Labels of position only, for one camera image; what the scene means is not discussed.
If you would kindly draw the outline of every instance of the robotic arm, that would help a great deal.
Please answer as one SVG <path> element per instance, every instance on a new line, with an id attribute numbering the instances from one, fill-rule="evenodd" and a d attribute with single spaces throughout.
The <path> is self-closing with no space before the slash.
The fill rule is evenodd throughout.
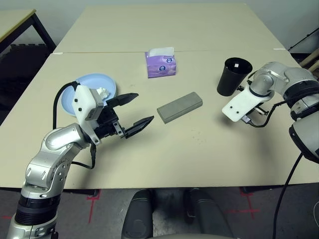
<path id="1" fill-rule="evenodd" d="M 57 208 L 72 160 L 91 144 L 92 163 L 100 139 L 118 134 L 129 138 L 152 120 L 144 118 L 129 129 L 119 124 L 113 107 L 124 105 L 138 94 L 130 93 L 103 102 L 95 89 L 77 86 L 72 107 L 79 121 L 51 131 L 43 139 L 39 153 L 31 160 L 17 211 L 11 220 L 7 239 L 57 239 Z"/>
<path id="2" fill-rule="evenodd" d="M 295 122 L 289 134 L 305 158 L 319 163 L 319 82 L 306 69 L 269 62 L 254 74 L 254 81 L 235 96 L 222 112 L 232 121 L 246 117 L 254 107 L 281 94 Z"/>

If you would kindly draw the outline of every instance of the white tissue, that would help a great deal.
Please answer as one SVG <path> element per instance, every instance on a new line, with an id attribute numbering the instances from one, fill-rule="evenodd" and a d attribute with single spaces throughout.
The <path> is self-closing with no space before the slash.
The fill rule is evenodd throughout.
<path id="1" fill-rule="evenodd" d="M 101 99 L 105 99 L 107 96 L 109 96 L 110 92 L 108 92 L 107 89 L 105 88 L 98 88 L 96 89 L 96 91 L 98 92 L 98 94 L 100 95 Z"/>
<path id="2" fill-rule="evenodd" d="M 153 48 L 149 50 L 148 57 L 151 56 L 173 56 L 174 47 Z"/>

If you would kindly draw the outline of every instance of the black cylinder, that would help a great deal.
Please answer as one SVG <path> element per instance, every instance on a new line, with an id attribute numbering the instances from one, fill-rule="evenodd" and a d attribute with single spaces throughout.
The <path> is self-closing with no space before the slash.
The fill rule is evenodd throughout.
<path id="1" fill-rule="evenodd" d="M 60 195 L 32 199 L 21 195 L 15 214 L 15 221 L 22 225 L 38 225 L 53 219 L 60 203 Z"/>
<path id="2" fill-rule="evenodd" d="M 222 96 L 231 96 L 252 70 L 252 65 L 244 59 L 238 57 L 227 59 L 217 86 L 218 93 Z"/>

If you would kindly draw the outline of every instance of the blue plate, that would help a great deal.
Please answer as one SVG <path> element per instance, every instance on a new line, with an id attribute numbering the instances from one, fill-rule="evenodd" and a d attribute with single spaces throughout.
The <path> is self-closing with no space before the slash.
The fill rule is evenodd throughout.
<path id="1" fill-rule="evenodd" d="M 81 85 L 87 86 L 91 89 L 98 89 L 100 87 L 107 89 L 110 94 L 105 99 L 103 99 L 104 106 L 106 105 L 106 101 L 113 98 L 116 94 L 116 84 L 114 80 L 104 74 L 88 74 L 85 76 L 81 76 L 76 81 Z M 63 91 L 61 98 L 63 109 L 72 116 L 75 116 L 74 110 L 72 108 L 74 93 L 75 92 L 73 87 L 69 86 Z"/>

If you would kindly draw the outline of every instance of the black cup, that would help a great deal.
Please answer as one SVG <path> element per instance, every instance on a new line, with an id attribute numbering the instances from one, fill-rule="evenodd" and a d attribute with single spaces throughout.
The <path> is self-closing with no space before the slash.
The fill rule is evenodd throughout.
<path id="1" fill-rule="evenodd" d="M 227 59 L 217 91 L 222 96 L 231 96 L 252 70 L 252 65 L 244 59 L 237 57 Z"/>

